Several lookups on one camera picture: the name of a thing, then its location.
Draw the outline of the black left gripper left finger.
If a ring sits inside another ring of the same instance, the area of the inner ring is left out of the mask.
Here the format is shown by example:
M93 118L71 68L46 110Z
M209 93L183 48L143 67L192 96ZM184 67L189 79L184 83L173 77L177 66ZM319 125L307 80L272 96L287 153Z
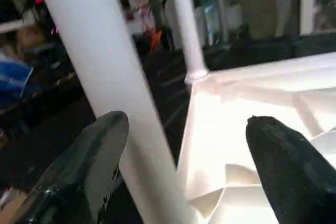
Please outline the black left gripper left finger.
M51 163L32 190L7 204L1 223L107 223L128 135L123 111L98 117Z

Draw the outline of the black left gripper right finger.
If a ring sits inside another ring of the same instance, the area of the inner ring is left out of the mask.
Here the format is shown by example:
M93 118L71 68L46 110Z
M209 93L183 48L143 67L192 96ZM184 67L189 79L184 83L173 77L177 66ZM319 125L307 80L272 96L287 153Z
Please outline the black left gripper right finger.
M246 141L279 223L335 223L335 168L300 132L252 116Z

